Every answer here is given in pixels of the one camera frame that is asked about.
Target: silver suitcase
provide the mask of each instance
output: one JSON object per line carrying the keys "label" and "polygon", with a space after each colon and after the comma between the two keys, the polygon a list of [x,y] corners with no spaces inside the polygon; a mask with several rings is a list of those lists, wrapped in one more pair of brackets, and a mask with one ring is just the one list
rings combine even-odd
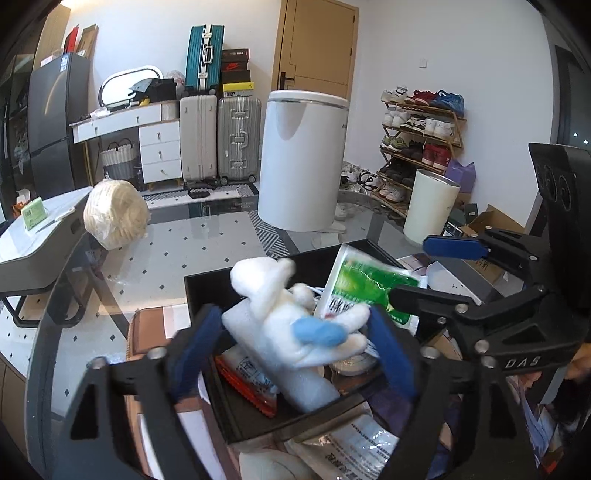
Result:
{"label": "silver suitcase", "polygon": [[223,98],[217,114],[217,174],[222,185],[256,181],[260,169],[261,101]]}

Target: plastic wrap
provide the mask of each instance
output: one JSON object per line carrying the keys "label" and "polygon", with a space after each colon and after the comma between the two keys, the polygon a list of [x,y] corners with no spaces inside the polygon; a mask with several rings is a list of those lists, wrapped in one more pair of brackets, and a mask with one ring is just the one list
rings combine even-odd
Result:
{"label": "plastic wrap", "polygon": [[103,180],[90,192],[84,226],[107,250],[144,235],[150,220],[148,205],[131,183]]}

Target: white dresser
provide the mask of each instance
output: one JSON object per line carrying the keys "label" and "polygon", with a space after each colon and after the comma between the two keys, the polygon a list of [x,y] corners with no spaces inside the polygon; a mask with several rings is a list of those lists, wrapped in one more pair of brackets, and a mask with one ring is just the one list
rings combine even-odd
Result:
{"label": "white dresser", "polygon": [[139,154],[144,182],[182,178],[179,121],[140,127]]}
{"label": "white dresser", "polygon": [[[144,182],[183,177],[176,101],[128,108],[94,120],[71,124],[71,127],[74,143],[86,143],[101,135],[136,127],[139,129],[139,154]],[[87,147],[85,156],[89,163]]]}

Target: brown leather item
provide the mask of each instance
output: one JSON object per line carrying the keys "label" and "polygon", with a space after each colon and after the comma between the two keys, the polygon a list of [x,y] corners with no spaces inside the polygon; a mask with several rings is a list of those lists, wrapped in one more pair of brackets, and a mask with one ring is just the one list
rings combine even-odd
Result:
{"label": "brown leather item", "polygon": [[[166,338],[164,333],[164,310],[162,307],[144,309],[137,312],[129,324],[127,335],[128,361],[142,358],[151,348],[168,345],[170,339]],[[127,415],[131,426],[132,436],[134,438],[135,448],[142,470],[147,475],[152,475],[146,458],[144,444],[142,442],[141,426],[139,414],[142,413],[141,404],[135,397],[129,395],[125,398],[127,406]],[[190,397],[181,400],[176,406],[177,412],[203,410],[206,424],[209,430],[209,436],[212,439],[213,447],[217,453],[217,458],[228,480],[239,480],[238,474],[238,456],[228,447],[217,428],[217,423],[213,417],[211,407],[203,402],[199,397]]]}

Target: white wall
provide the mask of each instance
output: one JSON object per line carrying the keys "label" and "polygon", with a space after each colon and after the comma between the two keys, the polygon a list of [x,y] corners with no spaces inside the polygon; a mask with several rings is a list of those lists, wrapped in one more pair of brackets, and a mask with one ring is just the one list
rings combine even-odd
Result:
{"label": "white wall", "polygon": [[[419,60],[428,59],[426,69]],[[461,93],[465,150],[476,164],[472,195],[525,225],[537,192],[528,142],[549,142],[550,51],[526,0],[371,0],[359,24],[345,160],[375,171],[384,89]]]}
{"label": "white wall", "polygon": [[89,85],[89,109],[98,107],[100,84],[112,73],[155,65],[166,74],[187,66],[194,25],[225,25],[224,48],[250,48],[255,94],[264,102],[271,90],[280,0],[64,0],[72,9],[66,32],[96,24]]}

